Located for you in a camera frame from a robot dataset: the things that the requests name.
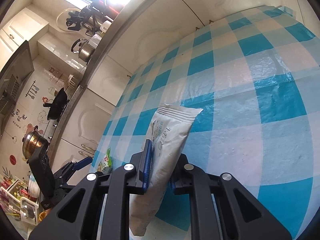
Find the white silver snack bag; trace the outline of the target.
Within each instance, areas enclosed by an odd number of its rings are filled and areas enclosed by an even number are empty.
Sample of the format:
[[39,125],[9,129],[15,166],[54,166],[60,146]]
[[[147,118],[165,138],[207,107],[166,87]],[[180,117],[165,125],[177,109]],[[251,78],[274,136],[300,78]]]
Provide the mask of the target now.
[[130,198],[129,228],[133,235],[144,236],[158,212],[191,127],[202,111],[168,104],[161,104],[155,111],[145,136],[152,143],[148,189]]

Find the green snack bag rear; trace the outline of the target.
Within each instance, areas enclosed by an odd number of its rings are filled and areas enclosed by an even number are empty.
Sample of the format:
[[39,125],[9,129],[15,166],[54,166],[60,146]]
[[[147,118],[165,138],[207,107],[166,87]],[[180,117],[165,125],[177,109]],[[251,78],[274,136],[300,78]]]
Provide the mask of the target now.
[[103,157],[103,159],[98,164],[98,172],[103,174],[109,174],[112,171],[112,158],[111,158],[111,148],[109,147]]

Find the steel cooking pot with lid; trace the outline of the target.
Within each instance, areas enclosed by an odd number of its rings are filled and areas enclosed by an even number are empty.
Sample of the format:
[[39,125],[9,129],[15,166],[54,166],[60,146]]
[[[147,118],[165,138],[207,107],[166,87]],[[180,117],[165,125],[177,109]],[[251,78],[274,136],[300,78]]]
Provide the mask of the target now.
[[38,126],[35,126],[22,138],[22,152],[25,159],[29,159],[33,152],[41,147],[49,147],[48,140],[38,132]]

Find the black wok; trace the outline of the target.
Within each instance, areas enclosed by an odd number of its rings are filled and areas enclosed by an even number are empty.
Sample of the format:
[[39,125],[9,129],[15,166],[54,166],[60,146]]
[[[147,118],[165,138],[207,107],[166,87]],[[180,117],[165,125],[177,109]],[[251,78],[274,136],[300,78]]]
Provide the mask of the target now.
[[57,120],[69,102],[64,88],[61,88],[52,103],[44,103],[43,107],[49,108],[47,120]]

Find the stainless steel kettle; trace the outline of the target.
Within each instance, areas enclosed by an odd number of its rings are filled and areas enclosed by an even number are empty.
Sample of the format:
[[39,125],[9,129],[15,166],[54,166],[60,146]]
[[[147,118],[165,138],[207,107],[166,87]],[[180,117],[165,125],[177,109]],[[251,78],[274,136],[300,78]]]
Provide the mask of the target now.
[[85,38],[77,39],[71,46],[71,52],[78,54],[78,58],[88,63],[95,49],[89,44],[89,40]]

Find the range hood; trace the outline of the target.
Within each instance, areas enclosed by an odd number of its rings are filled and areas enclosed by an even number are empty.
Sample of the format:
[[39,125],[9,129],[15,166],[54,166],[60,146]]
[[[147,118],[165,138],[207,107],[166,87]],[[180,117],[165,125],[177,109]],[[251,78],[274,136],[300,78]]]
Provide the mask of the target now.
[[8,115],[34,71],[28,41],[24,41],[1,70],[1,117]]

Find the white mug right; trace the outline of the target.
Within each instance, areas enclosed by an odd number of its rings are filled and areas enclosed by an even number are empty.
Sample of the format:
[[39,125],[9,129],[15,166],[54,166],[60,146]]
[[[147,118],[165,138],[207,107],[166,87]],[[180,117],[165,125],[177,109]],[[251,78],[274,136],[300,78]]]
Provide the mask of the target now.
[[102,33],[106,33],[111,24],[112,24],[112,22],[106,20],[106,21],[101,25],[100,31],[101,31]]

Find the steel thermos flask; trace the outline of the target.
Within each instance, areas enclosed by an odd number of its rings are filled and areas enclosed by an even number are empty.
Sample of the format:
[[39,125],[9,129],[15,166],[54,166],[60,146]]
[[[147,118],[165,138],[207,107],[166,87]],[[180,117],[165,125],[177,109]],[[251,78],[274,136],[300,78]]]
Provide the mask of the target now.
[[97,32],[100,31],[100,27],[103,25],[104,18],[101,17],[101,13],[99,10],[90,7],[84,7],[80,11],[80,26],[86,29],[86,34],[89,36],[93,36]]

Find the blue white checkered tablecloth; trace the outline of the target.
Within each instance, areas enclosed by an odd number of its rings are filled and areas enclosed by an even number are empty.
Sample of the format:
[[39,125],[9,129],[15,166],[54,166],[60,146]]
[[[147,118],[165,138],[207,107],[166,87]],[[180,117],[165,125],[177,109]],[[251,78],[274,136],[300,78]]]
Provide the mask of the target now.
[[229,172],[297,239],[319,208],[319,38],[275,7],[220,19],[138,68],[95,153],[140,151],[162,104],[201,108],[183,153]]

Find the red thermos flask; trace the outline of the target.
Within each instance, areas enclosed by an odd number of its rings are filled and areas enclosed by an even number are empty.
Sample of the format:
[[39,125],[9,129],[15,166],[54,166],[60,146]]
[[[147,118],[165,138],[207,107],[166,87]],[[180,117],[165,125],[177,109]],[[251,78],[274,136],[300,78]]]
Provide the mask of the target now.
[[103,16],[108,16],[111,19],[115,19],[119,12],[116,11],[113,7],[111,7],[107,0],[88,0],[91,2],[90,8],[93,8],[94,10],[98,11]]

